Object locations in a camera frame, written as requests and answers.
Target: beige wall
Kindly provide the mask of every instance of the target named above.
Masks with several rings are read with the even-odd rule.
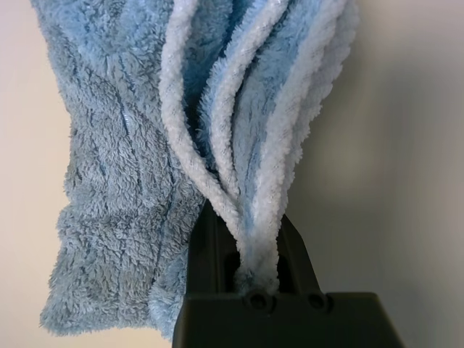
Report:
[[[360,4],[288,214],[324,291],[378,292],[409,347],[464,347],[464,5]],[[68,129],[33,11],[1,0],[0,347],[169,347],[153,330],[54,338],[38,327]]]

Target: microfiber towel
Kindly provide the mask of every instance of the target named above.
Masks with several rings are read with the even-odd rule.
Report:
[[[236,289],[278,291],[276,236],[353,0],[32,0],[71,116],[70,200],[41,324],[171,338],[204,200]]]

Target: black holder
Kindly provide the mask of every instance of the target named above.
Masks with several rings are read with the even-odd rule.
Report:
[[[236,242],[207,202],[192,231],[173,348],[402,348],[376,294],[323,294],[305,243],[284,216],[279,292],[235,293]]]

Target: white wall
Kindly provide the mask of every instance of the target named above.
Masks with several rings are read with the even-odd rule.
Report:
[[[287,212],[324,291],[377,292],[409,347],[464,347],[464,2],[360,4]]]
[[[378,292],[409,347],[464,347],[464,4],[360,5],[288,214],[323,290]],[[32,9],[0,1],[0,346],[169,347],[153,330],[54,338],[38,327],[68,133]]]

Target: towel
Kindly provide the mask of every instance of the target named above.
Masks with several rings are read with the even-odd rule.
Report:
[[[354,0],[32,3],[71,116],[41,325],[170,339],[205,199],[237,241],[237,292],[276,293],[286,192],[349,53]]]

